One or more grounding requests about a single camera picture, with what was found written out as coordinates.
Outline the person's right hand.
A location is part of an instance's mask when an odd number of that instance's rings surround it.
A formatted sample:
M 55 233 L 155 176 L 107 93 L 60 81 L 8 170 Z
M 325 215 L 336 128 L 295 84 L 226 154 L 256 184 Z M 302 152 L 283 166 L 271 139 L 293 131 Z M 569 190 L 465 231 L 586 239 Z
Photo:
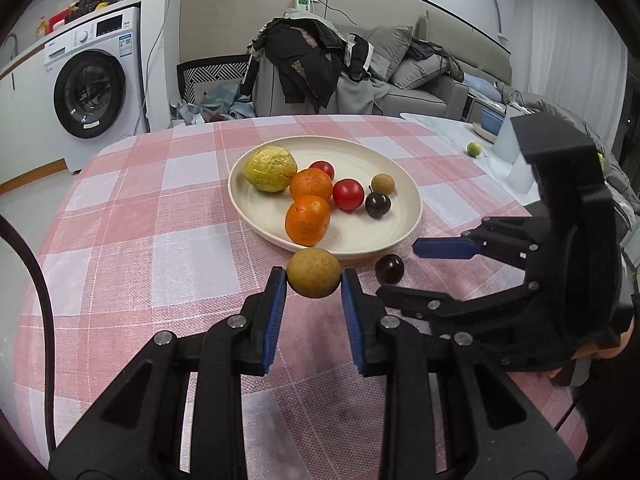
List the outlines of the person's right hand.
M 579 348 L 570 362 L 560 368 L 547 370 L 540 374 L 554 379 L 561 386 L 582 386 L 588 380 L 591 362 L 598 359 L 613 359 L 618 356 L 627 347 L 633 332 L 634 326 L 630 326 L 629 330 L 620 335 L 620 344 L 613 348 L 599 348 L 594 341 L 591 341 Z

